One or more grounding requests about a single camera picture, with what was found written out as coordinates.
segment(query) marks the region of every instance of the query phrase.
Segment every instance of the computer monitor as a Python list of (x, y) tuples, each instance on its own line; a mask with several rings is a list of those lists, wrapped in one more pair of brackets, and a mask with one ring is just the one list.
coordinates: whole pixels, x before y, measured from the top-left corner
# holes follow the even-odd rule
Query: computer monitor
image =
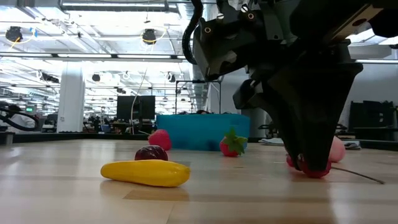
[[(135, 96), (118, 96), (118, 119), (131, 119), (131, 106)], [(137, 96), (132, 111), (133, 119), (155, 119), (155, 96)]]

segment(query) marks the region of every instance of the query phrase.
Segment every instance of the table surface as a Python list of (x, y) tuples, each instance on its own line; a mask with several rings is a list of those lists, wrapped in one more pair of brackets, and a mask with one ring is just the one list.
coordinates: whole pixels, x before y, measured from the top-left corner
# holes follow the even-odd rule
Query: table surface
[(242, 157), (169, 152), (190, 166), (178, 188), (106, 180), (107, 162), (129, 160), (145, 141), (72, 140), (0, 148), (0, 222), (398, 223), (398, 152), (348, 151), (338, 170), (308, 179), (287, 167), (283, 147), (249, 144)]

